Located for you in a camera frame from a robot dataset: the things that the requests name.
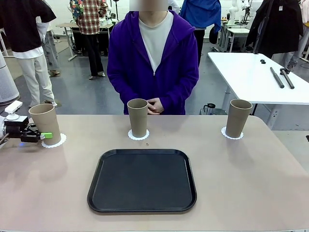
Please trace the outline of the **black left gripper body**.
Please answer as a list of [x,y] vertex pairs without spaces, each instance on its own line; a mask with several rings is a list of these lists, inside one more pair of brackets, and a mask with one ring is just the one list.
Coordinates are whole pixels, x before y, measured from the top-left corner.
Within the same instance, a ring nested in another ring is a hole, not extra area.
[[8,138],[20,139],[26,143],[37,143],[41,140],[41,132],[34,123],[29,122],[27,116],[20,116],[16,120],[5,118],[3,132],[4,135],[8,134]]

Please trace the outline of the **person's left hand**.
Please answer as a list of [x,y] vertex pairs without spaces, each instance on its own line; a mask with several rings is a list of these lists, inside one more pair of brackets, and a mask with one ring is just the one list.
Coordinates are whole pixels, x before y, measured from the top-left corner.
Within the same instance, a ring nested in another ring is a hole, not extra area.
[[157,115],[163,113],[164,107],[163,107],[163,104],[161,103],[161,100],[159,98],[150,99],[150,100],[148,100],[148,102],[155,107]]

